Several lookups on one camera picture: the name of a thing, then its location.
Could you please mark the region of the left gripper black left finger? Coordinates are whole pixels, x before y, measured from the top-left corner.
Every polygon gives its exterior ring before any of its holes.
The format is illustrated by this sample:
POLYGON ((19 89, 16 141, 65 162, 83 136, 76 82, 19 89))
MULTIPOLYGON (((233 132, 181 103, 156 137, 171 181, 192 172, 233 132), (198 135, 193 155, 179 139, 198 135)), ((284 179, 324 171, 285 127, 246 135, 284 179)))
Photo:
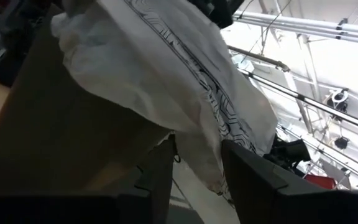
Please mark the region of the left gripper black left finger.
POLYGON ((0 194, 0 223, 165 223, 174 150, 164 141, 108 192, 0 194))

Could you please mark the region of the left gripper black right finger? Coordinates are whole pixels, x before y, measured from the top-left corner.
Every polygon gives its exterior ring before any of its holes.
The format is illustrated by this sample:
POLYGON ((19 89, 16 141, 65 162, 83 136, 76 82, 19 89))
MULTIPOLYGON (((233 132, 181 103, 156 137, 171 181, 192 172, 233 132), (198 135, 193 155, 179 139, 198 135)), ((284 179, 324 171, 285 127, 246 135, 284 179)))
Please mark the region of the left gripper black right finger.
POLYGON ((324 189, 231 140, 221 155, 241 223, 358 224, 358 190, 324 189))

